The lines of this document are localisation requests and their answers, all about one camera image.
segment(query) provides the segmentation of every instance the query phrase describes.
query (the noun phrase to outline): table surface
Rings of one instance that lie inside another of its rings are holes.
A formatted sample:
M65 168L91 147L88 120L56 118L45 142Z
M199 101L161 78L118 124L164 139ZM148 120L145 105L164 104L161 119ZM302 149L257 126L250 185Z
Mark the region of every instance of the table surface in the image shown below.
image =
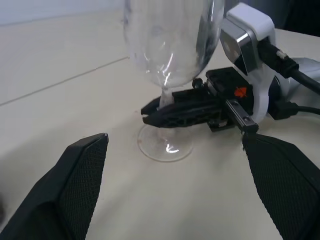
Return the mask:
M116 46L107 59L94 50L91 57L99 55L99 60L84 67L85 60L79 56L88 54L87 48L84 52L66 51L65 64L80 61L80 66L73 65L68 76L63 64L46 73L50 79L65 77L62 82L29 95L21 93L22 97L0 106L0 194L5 202L6 222L68 145L106 132L110 142L101 191L86 239L280 240L257 194L237 129L211 133L206 124L191 127L194 149L175 163L152 161L140 152L140 109L161 90L147 82L129 59L123 59L120 13L95 14L46 21L60 31L65 29L65 21L74 22L80 32L85 32L93 27L87 23L94 16L114 16L113 31L109 33L114 37L86 36L92 38L86 40L88 43L96 39L97 44ZM25 27L32 29L36 25L41 22L30 22ZM55 35L50 41L55 42L55 38L63 41ZM276 31L276 38L279 48L291 57L320 61L320 38L283 30ZM50 54L41 55L43 65L50 64ZM231 63L219 45L206 70L228 66ZM33 67L23 86L38 76ZM259 132L295 144L320 167L320 121L316 117L296 116L277 122L266 118Z

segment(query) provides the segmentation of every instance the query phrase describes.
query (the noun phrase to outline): wine glass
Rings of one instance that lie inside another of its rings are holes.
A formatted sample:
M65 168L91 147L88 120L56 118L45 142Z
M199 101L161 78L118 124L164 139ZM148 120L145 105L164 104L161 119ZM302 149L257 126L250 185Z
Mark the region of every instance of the wine glass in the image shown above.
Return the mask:
M219 41L224 0L125 0L124 38L130 58L162 88L160 108L174 103L172 88L207 66ZM151 159L174 162L193 149L187 128L145 125L138 145Z

